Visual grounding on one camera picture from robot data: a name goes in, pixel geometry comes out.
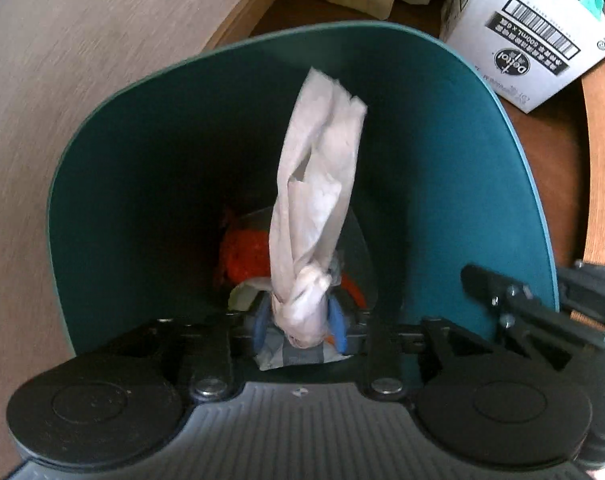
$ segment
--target teal trash can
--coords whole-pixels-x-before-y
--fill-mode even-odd
[[[351,207],[386,319],[445,316],[486,338],[468,262],[514,276],[556,308],[547,225],[499,101],[439,41],[400,25],[343,22],[268,34],[119,92],[84,122],[52,185],[49,238],[76,352],[151,318],[224,306],[212,285],[226,206],[271,206],[310,67],[369,111]]]

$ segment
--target cardboard box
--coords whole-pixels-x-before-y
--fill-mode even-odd
[[[446,0],[440,39],[530,112],[605,57],[605,16],[578,0]]]

